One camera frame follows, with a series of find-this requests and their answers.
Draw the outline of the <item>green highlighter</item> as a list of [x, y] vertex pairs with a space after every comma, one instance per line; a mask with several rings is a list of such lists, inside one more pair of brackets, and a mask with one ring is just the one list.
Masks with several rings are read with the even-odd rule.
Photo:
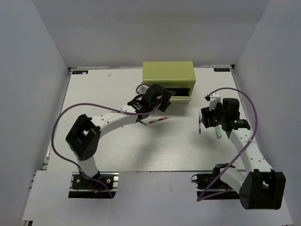
[[218, 139], [222, 138], [222, 131], [221, 131], [221, 127], [219, 125], [215, 127], [215, 133], [216, 133], [216, 137]]

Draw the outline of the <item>green metal drawer chest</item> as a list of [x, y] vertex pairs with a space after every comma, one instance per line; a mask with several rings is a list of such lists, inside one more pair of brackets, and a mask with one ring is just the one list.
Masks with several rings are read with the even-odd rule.
[[143, 62], [143, 82], [174, 91], [172, 103], [189, 103], [196, 83], [193, 62]]

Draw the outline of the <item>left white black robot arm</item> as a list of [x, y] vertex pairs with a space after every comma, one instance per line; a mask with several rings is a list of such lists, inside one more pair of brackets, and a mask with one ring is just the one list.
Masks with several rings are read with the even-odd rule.
[[84, 174], [83, 182], [88, 187], [94, 188], [99, 184], [99, 170], [94, 159], [99, 139], [115, 129], [149, 117], [156, 110], [164, 112], [174, 95], [175, 91], [158, 84], [146, 85], [120, 109], [96, 117], [82, 114], [77, 118], [66, 136], [66, 142], [76, 156], [79, 170]]

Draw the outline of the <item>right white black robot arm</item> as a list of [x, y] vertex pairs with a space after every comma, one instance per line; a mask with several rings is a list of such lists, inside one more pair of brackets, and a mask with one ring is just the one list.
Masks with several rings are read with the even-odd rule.
[[209, 106], [201, 109], [201, 122], [205, 128], [220, 126], [228, 139], [241, 151], [245, 174], [237, 171], [233, 165], [222, 168], [212, 176], [213, 184], [222, 188], [226, 184], [238, 195], [243, 208], [278, 210], [281, 207], [286, 178], [282, 172], [276, 172], [265, 160], [257, 144], [251, 140], [249, 123], [240, 118], [239, 100], [224, 98], [217, 93], [206, 97]]

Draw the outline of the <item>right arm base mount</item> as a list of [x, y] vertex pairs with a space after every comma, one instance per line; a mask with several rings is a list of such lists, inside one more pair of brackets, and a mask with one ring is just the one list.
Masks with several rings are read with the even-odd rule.
[[[214, 178], [225, 168], [228, 164], [216, 164], [212, 172], [197, 173], [191, 176], [191, 182], [196, 184], [197, 197], [204, 191], [204, 189], [214, 180]], [[213, 195], [219, 192], [229, 190], [230, 187], [218, 179], [211, 187], [206, 191], [204, 196]], [[207, 200], [238, 200], [239, 195], [234, 191], [215, 195], [207, 198]]]

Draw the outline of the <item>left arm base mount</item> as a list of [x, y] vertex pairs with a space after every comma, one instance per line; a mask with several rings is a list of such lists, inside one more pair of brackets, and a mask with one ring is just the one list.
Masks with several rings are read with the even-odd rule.
[[102, 181], [110, 190], [108, 190], [101, 183], [91, 181], [84, 178], [79, 172], [73, 172], [68, 198], [79, 198], [79, 199], [111, 199], [115, 196], [119, 173], [118, 172], [102, 172], [100, 177], [97, 179]]

